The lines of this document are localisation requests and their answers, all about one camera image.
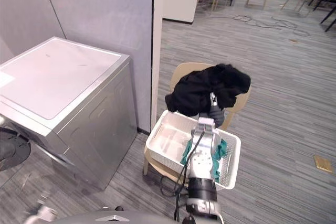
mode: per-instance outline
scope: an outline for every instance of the white laundry basket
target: white laundry basket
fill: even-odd
[[[146,141],[151,158],[180,173],[183,168],[180,163],[182,154],[191,139],[191,130],[196,125],[195,119],[176,112],[164,111]],[[219,130],[219,133],[227,143],[227,154],[220,162],[221,175],[216,188],[233,189],[238,171],[240,139],[222,130]]]

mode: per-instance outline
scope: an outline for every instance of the gray carpet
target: gray carpet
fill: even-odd
[[[282,12],[285,0],[268,0],[265,10],[263,0],[245,1],[224,7],[223,0],[212,13],[199,4],[193,25],[163,23],[158,112],[182,62],[231,63],[246,72],[251,96],[228,128],[242,141],[236,187],[218,193],[226,223],[336,223],[336,176],[317,170],[312,157],[336,163],[336,27],[324,32],[334,17],[321,26],[328,6],[305,18],[306,7],[292,10],[297,0]],[[237,15],[264,23],[231,19]],[[274,24],[271,17],[300,31],[260,28]],[[22,223],[44,190],[59,218],[117,205],[173,217],[174,199],[161,195],[160,175],[150,168],[142,176],[145,140],[137,136],[105,191],[78,184],[34,150],[24,165],[0,173],[0,223]]]

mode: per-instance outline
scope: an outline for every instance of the black jacket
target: black jacket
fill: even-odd
[[[250,77],[231,65],[218,64],[202,71],[193,71],[182,77],[174,92],[166,95],[169,111],[178,110],[186,116],[194,116],[210,110],[210,93],[217,96],[218,106],[232,107],[236,95],[246,93],[250,87]]]

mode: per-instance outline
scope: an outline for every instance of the teal towel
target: teal towel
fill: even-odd
[[[182,159],[181,159],[181,164],[185,165],[185,163],[187,162],[187,155],[192,147],[192,140],[189,140],[187,142],[187,146],[185,147],[185,150],[182,154]],[[219,168],[219,162],[221,160],[222,157],[224,157],[226,155],[226,147],[227,144],[226,142],[222,139],[221,143],[217,146],[217,150],[215,152],[215,154],[212,157],[212,163],[213,163],[213,176],[215,178],[215,181],[218,183],[219,182],[219,176],[220,176],[220,172],[217,171]]]

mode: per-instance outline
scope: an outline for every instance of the black cable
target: black cable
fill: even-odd
[[[260,28],[268,28],[268,29],[277,29],[282,30],[283,28],[291,29],[293,30],[293,34],[301,37],[308,37],[310,36],[310,33],[307,31],[303,31],[298,29],[298,26],[288,20],[285,19],[276,19],[274,17],[271,17],[271,19],[275,20],[276,22],[274,24],[268,24],[264,21],[254,19],[251,16],[248,15],[236,15],[234,17],[225,17],[225,16],[210,16],[210,17],[195,17],[195,18],[229,18],[236,21],[241,21],[246,23],[249,26],[257,26]]]
[[[188,158],[187,158],[187,161],[185,163],[185,165],[183,166],[181,172],[180,172],[180,175],[176,181],[176,183],[179,182],[180,178],[181,178],[181,175],[182,175],[182,172],[184,171],[184,177],[183,177],[183,182],[181,184],[181,186],[175,191],[175,195],[176,195],[176,201],[175,201],[175,211],[174,211],[174,220],[179,222],[180,221],[180,213],[179,213],[179,203],[180,203],[180,197],[181,197],[181,191],[182,189],[184,188],[184,184],[185,184],[185,179],[186,179],[186,175],[187,175],[187,166],[188,166],[188,163],[189,163],[189,160],[192,156],[192,154],[195,152],[199,142],[201,141],[202,137],[204,136],[204,133],[205,133],[205,127],[204,127],[204,130],[203,132],[201,133],[201,135],[199,136],[199,139],[197,140],[193,150],[190,152]]]
[[[164,175],[161,176],[160,184],[159,184],[161,194],[162,194],[163,196],[166,196],[166,197],[174,197],[174,196],[175,196],[175,192],[174,192],[175,189],[174,189],[173,192],[172,192],[171,194],[169,194],[169,195],[163,192],[163,189],[162,189],[162,181],[163,181],[164,178],[167,178],[167,179],[169,179],[170,181],[172,181],[172,182],[175,183],[175,181],[171,180],[171,179],[168,178],[167,176],[164,176]]]

